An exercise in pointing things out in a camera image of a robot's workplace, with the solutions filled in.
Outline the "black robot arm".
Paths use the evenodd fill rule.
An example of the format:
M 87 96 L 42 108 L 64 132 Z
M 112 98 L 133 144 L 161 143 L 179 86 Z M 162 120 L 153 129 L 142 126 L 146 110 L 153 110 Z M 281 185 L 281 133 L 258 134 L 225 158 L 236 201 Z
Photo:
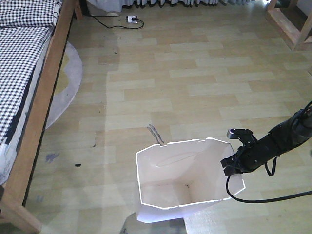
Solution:
M 302 145 L 312 137 L 312 108 L 299 110 L 261 139 L 256 139 L 249 129 L 238 128 L 229 129 L 227 137 L 238 139 L 243 145 L 235 154 L 221 160 L 224 174 L 230 176 L 253 172 L 272 158 Z

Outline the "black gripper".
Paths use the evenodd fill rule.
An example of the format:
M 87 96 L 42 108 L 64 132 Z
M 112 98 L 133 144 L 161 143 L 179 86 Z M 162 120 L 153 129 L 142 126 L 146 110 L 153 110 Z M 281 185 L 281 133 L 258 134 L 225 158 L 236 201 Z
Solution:
M 249 173 L 265 164 L 273 158 L 273 142 L 271 140 L 259 140 L 248 148 L 239 147 L 236 155 L 224 158 L 220 161 L 224 168 L 225 176 Z

